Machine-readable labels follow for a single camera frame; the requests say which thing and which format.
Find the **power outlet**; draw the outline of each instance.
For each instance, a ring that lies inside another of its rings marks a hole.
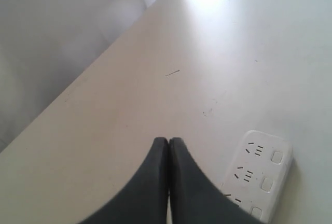
[[[284,139],[247,132],[227,170],[222,192],[260,221],[271,221],[293,159]]]

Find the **white table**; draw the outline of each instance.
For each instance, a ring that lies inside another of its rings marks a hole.
[[[252,129],[294,147],[273,223],[329,223],[331,19],[332,0],[158,0],[0,154],[1,223],[84,219],[156,136],[220,187]]]

